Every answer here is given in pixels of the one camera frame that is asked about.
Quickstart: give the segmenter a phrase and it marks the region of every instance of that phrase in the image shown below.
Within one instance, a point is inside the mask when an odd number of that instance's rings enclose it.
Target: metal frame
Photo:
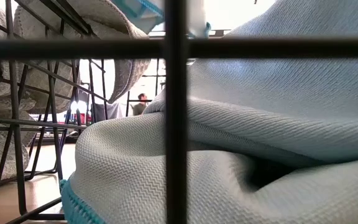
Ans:
[[[45,25],[45,35],[49,32],[62,33],[63,29],[55,30],[43,19],[23,5],[20,0],[15,0],[25,10],[28,10],[36,19]],[[41,214],[44,210],[58,204],[61,199],[53,200],[35,210],[28,212],[25,204],[24,181],[33,178],[39,174],[58,173],[59,179],[62,179],[61,152],[64,139],[67,134],[67,128],[85,129],[81,126],[81,116],[77,110],[78,125],[57,124],[55,97],[61,97],[55,94],[54,83],[56,79],[66,82],[73,86],[71,101],[78,101],[78,89],[89,93],[94,103],[94,98],[98,97],[107,102],[105,86],[103,87],[103,97],[93,92],[93,83],[91,90],[87,90],[76,84],[78,73],[78,58],[100,58],[102,59],[101,70],[104,79],[103,59],[110,58],[165,58],[167,69],[166,81],[166,174],[167,174],[167,222],[186,223],[186,148],[187,143],[187,116],[186,116],[186,60],[188,58],[354,58],[358,57],[358,38],[335,38],[335,39],[306,39],[306,38],[286,38],[286,39],[223,39],[223,40],[188,40],[186,38],[186,1],[166,1],[165,3],[165,27],[166,36],[163,40],[99,40],[91,27],[74,11],[66,0],[57,0],[57,4],[64,8],[61,10],[51,0],[40,0],[56,15],[62,18],[62,24],[66,23],[83,36],[92,37],[92,40],[23,40],[13,33],[12,29],[12,11],[11,0],[6,0],[6,28],[0,25],[0,29],[8,33],[9,40],[0,40],[0,60],[9,60],[10,80],[16,80],[15,60],[24,62],[24,69],[20,83],[10,82],[0,79],[0,82],[10,83],[11,101],[12,101],[12,119],[1,119],[0,123],[10,124],[8,128],[0,128],[0,131],[8,131],[6,145],[9,145],[12,134],[14,137],[17,169],[17,190],[19,195],[19,211],[21,217],[9,223],[21,223],[25,220],[63,220],[62,214]],[[29,60],[41,59],[48,62],[47,68],[42,68]],[[55,60],[55,71],[52,71],[51,60]],[[73,80],[67,80],[57,75],[56,68],[59,63],[72,66]],[[49,77],[49,91],[42,91],[49,94],[45,117],[49,114],[49,108],[52,110],[53,122],[44,121],[23,121],[19,119],[19,103],[25,89],[35,91],[36,88],[25,85],[26,71],[32,67],[44,72]],[[54,133],[54,144],[57,161],[52,170],[42,172],[33,169],[29,175],[25,175],[22,164],[21,152],[21,131],[29,130],[21,128],[21,125],[41,126],[42,135],[45,127],[52,127]],[[58,131],[63,131],[62,138],[58,138]],[[36,158],[39,156],[42,138],[37,145]]]

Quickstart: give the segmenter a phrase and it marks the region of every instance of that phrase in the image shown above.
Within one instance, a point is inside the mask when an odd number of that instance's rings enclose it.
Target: metal wire rack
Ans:
[[[9,223],[21,223],[25,220],[63,220],[63,214],[44,214],[46,209],[61,202],[57,198],[33,211],[27,211],[25,202],[24,182],[31,180],[35,175],[58,174],[61,180],[62,162],[61,153],[68,129],[78,129],[79,133],[86,126],[81,125],[80,112],[77,110],[77,125],[68,124],[66,116],[65,124],[57,123],[56,97],[78,101],[78,90],[82,90],[91,96],[92,105],[95,98],[104,101],[104,114],[106,112],[106,90],[104,86],[104,59],[118,58],[164,58],[166,61],[166,175],[167,175],[167,223],[186,223],[186,151],[182,150],[187,145],[187,115],[186,115],[186,61],[188,58],[351,58],[358,57],[358,38],[341,39],[209,39],[209,40],[188,40],[186,37],[186,1],[165,1],[165,28],[164,39],[155,40],[99,40],[88,25],[66,0],[40,0],[51,11],[58,15],[61,21],[61,29],[56,30],[32,9],[27,7],[21,0],[15,0],[20,6],[34,16],[45,26],[45,35],[54,32],[63,34],[65,24],[70,25],[74,30],[83,36],[92,37],[92,40],[24,40],[13,32],[13,19],[11,0],[6,0],[6,28],[0,24],[0,30],[7,33],[8,40],[0,40],[0,60],[9,61],[10,80],[0,78],[0,82],[8,83],[11,87],[12,119],[0,118],[0,123],[9,124],[8,128],[0,128],[0,131],[7,131],[6,143],[0,163],[0,184],[17,181],[19,196],[20,217]],[[79,58],[101,59],[101,66],[98,65],[99,73],[103,79],[103,96],[94,93],[93,75],[89,60],[89,88],[77,84],[79,71]],[[47,68],[43,68],[30,60],[46,60]],[[25,64],[21,80],[16,83],[17,74],[14,61]],[[55,70],[52,70],[52,61],[55,62]],[[72,68],[72,80],[57,75],[57,67],[64,63]],[[49,90],[42,90],[25,85],[25,79],[29,67],[40,70],[48,76]],[[55,94],[55,80],[63,81],[73,86],[71,97]],[[24,121],[19,119],[19,104],[25,90],[34,90],[48,94],[48,103],[42,120],[41,115],[38,121]],[[52,115],[52,122],[47,122],[48,115]],[[41,128],[22,128],[22,125],[41,126]],[[37,171],[36,165],[39,158],[42,138],[45,130],[53,131],[56,162],[53,169]],[[35,162],[30,172],[25,172],[21,151],[21,131],[39,131],[39,141],[35,152]],[[14,139],[16,153],[17,177],[8,180],[1,180],[4,163],[11,139]],[[30,145],[30,154],[34,147],[34,139]]]

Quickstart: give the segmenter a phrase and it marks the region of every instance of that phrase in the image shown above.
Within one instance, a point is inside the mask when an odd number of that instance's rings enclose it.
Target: teal fabric edge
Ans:
[[[60,181],[63,211],[68,223],[105,224],[106,222],[73,191],[68,180]]]

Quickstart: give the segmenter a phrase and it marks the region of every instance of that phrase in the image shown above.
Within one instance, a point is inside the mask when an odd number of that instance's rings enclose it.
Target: man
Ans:
[[[147,100],[147,96],[144,93],[141,93],[139,96],[137,96],[139,100]],[[134,116],[141,115],[143,113],[143,110],[146,109],[146,101],[139,102],[133,107]]]

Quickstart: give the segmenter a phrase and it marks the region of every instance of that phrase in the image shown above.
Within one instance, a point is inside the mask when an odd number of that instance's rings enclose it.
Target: wooden floor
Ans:
[[[75,170],[74,144],[66,144],[63,148],[62,166],[63,178],[67,179]],[[43,146],[41,148],[40,159],[37,164],[37,170],[52,169],[55,164],[55,147]],[[27,168],[32,167],[32,160]],[[31,181],[25,183],[25,194],[27,210],[31,211],[45,203],[50,202],[60,196],[57,175],[39,175]],[[62,204],[52,207],[44,213],[60,213]],[[19,216],[19,207],[17,201],[16,183],[12,182],[0,187],[0,223],[7,223]],[[25,223],[62,223],[62,222],[35,222],[27,221]]]

